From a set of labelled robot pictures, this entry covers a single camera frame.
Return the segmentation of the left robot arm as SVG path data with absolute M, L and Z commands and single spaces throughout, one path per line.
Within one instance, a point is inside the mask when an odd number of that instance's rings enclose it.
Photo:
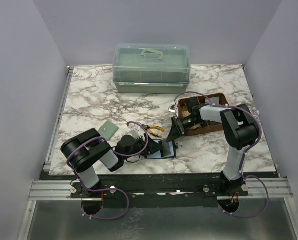
M 124 135 L 113 149 L 94 128 L 67 140 L 60 148 L 68 166 L 82 182 L 82 191 L 90 198 L 96 197 L 100 191 L 95 163 L 101 162 L 110 172 L 114 172 L 123 167 L 125 160 L 135 157 L 137 153 L 147 157 L 163 149 L 161 143 L 155 142 L 147 134 L 137 138 Z

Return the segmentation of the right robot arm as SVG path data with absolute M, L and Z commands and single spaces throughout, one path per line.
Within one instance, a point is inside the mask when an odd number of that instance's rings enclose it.
M 191 97 L 186 100 L 185 106 L 189 116 L 171 118 L 172 126 L 166 142 L 184 137 L 186 131 L 196 125 L 205 126 L 207 122 L 222 124 L 229 152 L 226 165 L 220 173 L 219 191 L 225 196 L 232 195 L 243 182 L 246 153 L 261 139 L 260 123 L 246 104 L 216 105 L 209 98 L 205 103 L 200 103 L 197 97 Z

